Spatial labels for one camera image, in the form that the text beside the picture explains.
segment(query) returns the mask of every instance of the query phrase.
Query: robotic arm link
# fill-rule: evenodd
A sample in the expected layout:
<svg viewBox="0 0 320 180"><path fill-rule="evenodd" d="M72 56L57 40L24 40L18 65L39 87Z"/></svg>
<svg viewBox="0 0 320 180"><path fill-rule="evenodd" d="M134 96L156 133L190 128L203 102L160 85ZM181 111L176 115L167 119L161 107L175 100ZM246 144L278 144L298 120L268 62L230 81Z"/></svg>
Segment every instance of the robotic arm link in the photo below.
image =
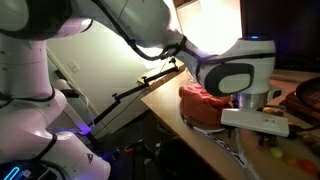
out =
<svg viewBox="0 0 320 180"><path fill-rule="evenodd" d="M9 101L0 109L0 164L32 159L52 142L46 127L67 102L50 85L46 40L84 32L92 20L123 37L147 60L176 56L212 95L265 97L270 90L273 41L243 38L219 56L208 54L169 30L170 11L161 0L0 0L0 100ZM137 45L163 52L149 57ZM243 108L266 103L261 98L249 101ZM70 179L108 179L111 170L68 132L58 133L41 159L56 164Z"/></svg>

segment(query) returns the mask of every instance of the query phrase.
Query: wooden table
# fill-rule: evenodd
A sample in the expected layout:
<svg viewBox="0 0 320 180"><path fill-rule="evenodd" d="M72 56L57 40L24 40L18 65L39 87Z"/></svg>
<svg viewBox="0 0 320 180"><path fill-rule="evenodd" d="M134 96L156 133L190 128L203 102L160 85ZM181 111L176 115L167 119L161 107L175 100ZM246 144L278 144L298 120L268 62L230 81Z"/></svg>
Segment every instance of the wooden table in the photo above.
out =
<svg viewBox="0 0 320 180"><path fill-rule="evenodd" d="M224 148L217 143L212 142L209 138L188 128L181 120L179 111L180 97L178 95L178 90L180 86L190 83L188 80L189 78L190 74L183 72L142 98L142 101L163 123L170 127L223 178L232 180L248 179L243 168ZM286 83L284 85L283 83L275 80L272 80L271 83L280 87L282 86L285 90L284 95L292 92L297 86L297 83ZM278 103L284 97L285 96L278 98L274 103ZM307 123L302 122L300 119L292 115L285 113L285 116L288 116L291 121L298 122L303 127L309 126ZM235 144L234 138L227 138L226 134L220 134L218 137L227 144L231 144L231 147Z"/></svg>

